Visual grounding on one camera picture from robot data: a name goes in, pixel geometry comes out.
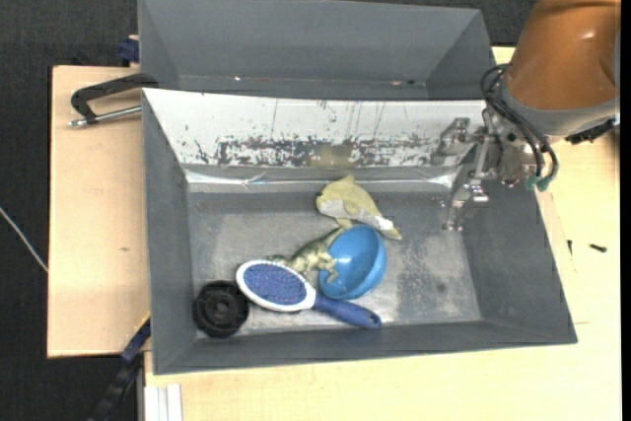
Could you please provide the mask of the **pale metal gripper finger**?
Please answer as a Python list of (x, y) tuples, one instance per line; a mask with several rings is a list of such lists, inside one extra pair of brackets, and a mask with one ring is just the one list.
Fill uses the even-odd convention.
[(472, 147), (468, 136), (469, 123), (468, 118), (458, 117), (441, 133), (431, 154), (432, 166), (456, 166), (462, 162)]
[(489, 196), (480, 182), (461, 184), (451, 197), (443, 229), (461, 232), (466, 221), (488, 203)]

